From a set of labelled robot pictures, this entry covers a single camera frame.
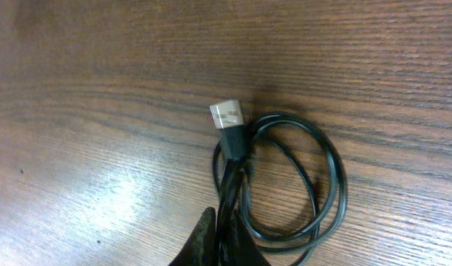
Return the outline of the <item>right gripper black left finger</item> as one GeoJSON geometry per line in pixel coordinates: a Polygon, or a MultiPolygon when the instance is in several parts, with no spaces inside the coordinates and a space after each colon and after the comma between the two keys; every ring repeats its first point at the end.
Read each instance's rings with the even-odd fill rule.
{"type": "Polygon", "coordinates": [[[181,251],[169,266],[214,266],[217,265],[216,212],[206,208],[192,230],[181,251]]]}

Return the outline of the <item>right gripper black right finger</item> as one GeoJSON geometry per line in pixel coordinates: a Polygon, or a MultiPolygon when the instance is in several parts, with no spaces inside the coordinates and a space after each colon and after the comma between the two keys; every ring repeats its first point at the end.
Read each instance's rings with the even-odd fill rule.
{"type": "Polygon", "coordinates": [[[225,265],[270,266],[248,233],[238,212],[233,213],[225,236],[225,265]]]}

